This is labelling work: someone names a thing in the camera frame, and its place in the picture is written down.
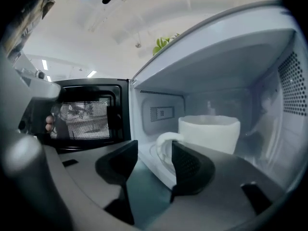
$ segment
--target cup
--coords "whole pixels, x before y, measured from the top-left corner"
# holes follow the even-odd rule
[[[220,115],[188,115],[179,118],[179,132],[161,134],[156,140],[159,158],[171,165],[167,141],[199,145],[216,151],[233,154],[240,135],[241,123],[235,117]]]

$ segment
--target mug rim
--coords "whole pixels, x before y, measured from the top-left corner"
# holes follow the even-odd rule
[[[215,117],[215,118],[218,118],[218,119],[225,119],[225,123],[217,123],[217,124],[198,124],[198,123],[194,123],[194,122],[190,122],[190,121],[186,121],[184,120],[185,118],[196,118],[196,117]],[[225,116],[225,115],[186,115],[186,116],[183,116],[183,117],[180,117],[179,118],[179,122],[184,122],[188,125],[194,125],[194,126],[230,126],[230,125],[233,125],[233,124],[236,124],[236,123],[239,123],[239,119],[236,118],[236,117],[230,117],[230,116]]]

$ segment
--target white ceiling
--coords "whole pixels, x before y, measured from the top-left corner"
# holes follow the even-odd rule
[[[37,69],[41,59],[48,60],[52,80],[86,77],[92,70],[98,72],[94,77],[132,78],[152,57],[158,37],[261,0],[55,1],[24,48]]]

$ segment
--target finger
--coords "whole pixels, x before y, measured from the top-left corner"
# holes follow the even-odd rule
[[[46,118],[46,122],[48,123],[48,124],[51,124],[51,123],[53,123],[53,116],[48,116],[47,118]]]
[[[51,125],[51,124],[47,124],[47,125],[45,126],[45,129],[46,129],[48,132],[50,132],[50,131],[52,130],[52,125]]]

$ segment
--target mug handle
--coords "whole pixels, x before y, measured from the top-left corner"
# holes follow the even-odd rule
[[[167,164],[172,165],[172,160],[166,156],[167,154],[165,152],[165,149],[164,150],[162,149],[162,146],[166,141],[183,142],[184,136],[179,133],[168,132],[168,133],[161,134],[156,140],[156,151],[157,151],[157,155],[159,156],[160,160],[164,161]]]

